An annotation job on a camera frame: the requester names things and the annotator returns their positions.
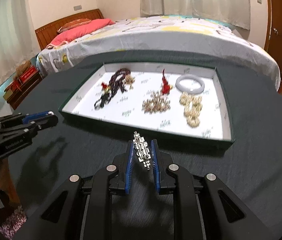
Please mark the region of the pink flower brooch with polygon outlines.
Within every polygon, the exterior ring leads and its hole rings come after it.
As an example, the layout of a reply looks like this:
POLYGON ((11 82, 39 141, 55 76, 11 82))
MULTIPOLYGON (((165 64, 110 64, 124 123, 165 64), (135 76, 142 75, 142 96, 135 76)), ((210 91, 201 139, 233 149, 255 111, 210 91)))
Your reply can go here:
POLYGON ((150 98, 143 101, 142 110, 144 113, 163 113, 170 109, 170 100, 161 92, 151 92, 150 98))

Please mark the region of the pink pillow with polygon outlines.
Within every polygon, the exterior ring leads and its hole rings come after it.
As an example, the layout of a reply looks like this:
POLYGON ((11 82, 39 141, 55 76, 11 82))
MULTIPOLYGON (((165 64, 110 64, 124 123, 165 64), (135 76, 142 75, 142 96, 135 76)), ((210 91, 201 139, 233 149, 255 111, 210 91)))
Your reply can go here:
POLYGON ((87 34, 91 34, 94 31, 97 31, 103 27, 106 27, 108 25, 113 25, 115 22, 113 22, 111 19, 96 19, 91 20, 87 24, 81 24, 75 28, 65 30, 61 34, 57 35, 51 42, 46 46, 46 49, 52 49, 55 47, 62 46, 64 44, 68 44, 77 38, 83 37, 87 34))

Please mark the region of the wooden nightstand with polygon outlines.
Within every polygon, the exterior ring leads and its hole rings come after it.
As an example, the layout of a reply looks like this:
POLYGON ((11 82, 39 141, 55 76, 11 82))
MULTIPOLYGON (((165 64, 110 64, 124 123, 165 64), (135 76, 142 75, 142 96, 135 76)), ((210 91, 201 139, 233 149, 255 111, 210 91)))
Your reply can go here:
POLYGON ((10 84, 3 95, 6 102, 16 110, 20 103, 25 99, 26 96, 42 81, 40 72, 37 72, 31 76, 21 87, 20 90, 15 90, 14 92, 10 89, 10 84))

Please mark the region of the bed with white patterned sheet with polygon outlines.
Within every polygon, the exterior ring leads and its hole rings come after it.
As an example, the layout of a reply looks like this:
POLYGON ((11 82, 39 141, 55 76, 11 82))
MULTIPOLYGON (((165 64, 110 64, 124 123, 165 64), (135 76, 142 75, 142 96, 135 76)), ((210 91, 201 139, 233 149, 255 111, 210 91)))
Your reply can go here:
POLYGON ((70 69, 85 57, 126 50, 169 50, 234 60, 271 78, 280 87, 277 62, 261 47, 235 35, 229 27, 184 16, 151 16, 115 22, 52 49, 43 49, 36 66, 41 74, 70 69))

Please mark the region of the black pendant with braided cord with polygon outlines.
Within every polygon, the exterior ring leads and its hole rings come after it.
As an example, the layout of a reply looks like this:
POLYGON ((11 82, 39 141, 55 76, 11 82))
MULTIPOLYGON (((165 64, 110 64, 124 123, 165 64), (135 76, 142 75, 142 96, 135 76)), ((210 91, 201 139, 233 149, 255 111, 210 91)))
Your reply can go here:
POLYGON ((118 91, 118 83, 117 81, 114 81, 112 83, 109 83, 108 85, 111 86, 111 90, 109 90, 107 93, 102 91, 102 95, 99 100, 97 100, 94 104, 94 109, 98 110, 103 108, 105 105, 107 105, 112 98, 116 95, 118 91))

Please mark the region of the white jade bangle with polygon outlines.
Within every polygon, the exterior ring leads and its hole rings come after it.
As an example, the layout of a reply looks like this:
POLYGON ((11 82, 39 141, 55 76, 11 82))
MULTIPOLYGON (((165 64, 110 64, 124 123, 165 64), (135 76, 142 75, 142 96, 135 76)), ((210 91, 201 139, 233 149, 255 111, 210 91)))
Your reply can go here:
POLYGON ((180 92, 185 92, 191 95, 201 94, 204 92, 205 83, 204 81, 193 74, 181 75, 176 80, 176 88, 180 92))

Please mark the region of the green white jewelry box tray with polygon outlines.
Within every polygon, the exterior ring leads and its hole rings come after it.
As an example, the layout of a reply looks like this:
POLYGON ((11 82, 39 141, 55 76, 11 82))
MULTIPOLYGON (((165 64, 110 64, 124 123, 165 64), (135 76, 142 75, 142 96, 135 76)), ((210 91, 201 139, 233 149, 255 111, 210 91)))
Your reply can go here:
POLYGON ((169 63, 102 63, 60 106, 117 128, 229 147, 234 132, 216 68, 169 63))

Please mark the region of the brown teddy bear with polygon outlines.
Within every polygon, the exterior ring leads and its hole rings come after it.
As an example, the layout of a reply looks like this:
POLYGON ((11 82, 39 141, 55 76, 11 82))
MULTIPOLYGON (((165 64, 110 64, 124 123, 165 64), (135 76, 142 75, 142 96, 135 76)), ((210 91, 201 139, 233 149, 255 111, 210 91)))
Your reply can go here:
POLYGON ((31 68, 31 61, 26 61, 25 63, 16 67, 15 78, 19 78, 25 71, 31 68))

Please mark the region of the red gift box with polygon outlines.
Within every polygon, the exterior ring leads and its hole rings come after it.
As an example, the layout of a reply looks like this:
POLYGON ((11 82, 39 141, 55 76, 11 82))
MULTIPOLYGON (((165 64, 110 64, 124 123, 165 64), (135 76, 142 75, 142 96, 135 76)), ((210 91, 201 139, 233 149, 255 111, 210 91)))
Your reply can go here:
POLYGON ((35 73, 37 72, 37 69, 35 66, 31 66, 28 68, 28 70, 25 70, 23 74, 21 74, 19 77, 16 77, 12 84, 10 85, 10 89, 14 92, 15 90, 20 90, 20 87, 35 73))

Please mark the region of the wooden headboard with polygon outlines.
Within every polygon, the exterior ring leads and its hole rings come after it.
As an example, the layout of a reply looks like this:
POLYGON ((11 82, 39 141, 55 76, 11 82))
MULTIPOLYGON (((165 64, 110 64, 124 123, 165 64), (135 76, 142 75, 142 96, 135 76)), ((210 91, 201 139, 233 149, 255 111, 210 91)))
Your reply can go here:
POLYGON ((90 20, 95 20, 99 18, 104 18, 104 16, 102 15, 99 9, 93 9, 93 10, 88 10, 77 14, 73 14, 70 16, 66 16, 64 18, 48 23, 42 27, 39 27, 38 29, 35 30, 35 34, 37 36, 40 49, 43 50, 46 48, 46 46, 58 35, 58 30, 63 25, 81 18, 88 18, 90 20))

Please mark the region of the orange pillow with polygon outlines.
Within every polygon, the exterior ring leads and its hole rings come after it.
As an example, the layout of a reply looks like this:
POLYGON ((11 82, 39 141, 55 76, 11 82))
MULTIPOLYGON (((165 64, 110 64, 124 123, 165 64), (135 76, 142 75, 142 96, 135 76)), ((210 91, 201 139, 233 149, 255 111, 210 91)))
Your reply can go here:
POLYGON ((61 27, 57 30, 57 33, 58 33, 58 34, 61 34, 61 33, 64 32, 64 31, 67 31, 67 30, 70 30, 70 29, 79 27, 79 26, 81 26, 81 25, 89 24, 91 21, 92 21, 92 20, 89 19, 89 18, 81 18, 81 19, 76 19, 76 20, 70 21, 70 22, 64 24, 63 26, 61 26, 61 27))

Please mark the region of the red tassel gold charm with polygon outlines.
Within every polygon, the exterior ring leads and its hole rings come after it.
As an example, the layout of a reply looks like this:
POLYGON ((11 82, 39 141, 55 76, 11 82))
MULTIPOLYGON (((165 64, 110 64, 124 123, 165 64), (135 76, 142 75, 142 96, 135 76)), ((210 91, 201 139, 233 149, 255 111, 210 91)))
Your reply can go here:
POLYGON ((106 84, 106 83, 104 83, 104 82, 101 83, 101 86, 102 86, 102 90, 103 90, 105 93, 107 93, 109 90, 111 90, 111 86, 108 85, 108 84, 106 84))

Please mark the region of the red knot tassel charm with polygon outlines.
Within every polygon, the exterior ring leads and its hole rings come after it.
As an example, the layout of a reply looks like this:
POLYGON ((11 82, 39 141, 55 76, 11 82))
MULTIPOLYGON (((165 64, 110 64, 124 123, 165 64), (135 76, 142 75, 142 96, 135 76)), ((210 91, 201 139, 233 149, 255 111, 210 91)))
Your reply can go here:
POLYGON ((161 94, 162 95, 169 95, 170 90, 172 89, 172 85, 170 85, 165 77, 165 70, 162 71, 162 88, 161 94))

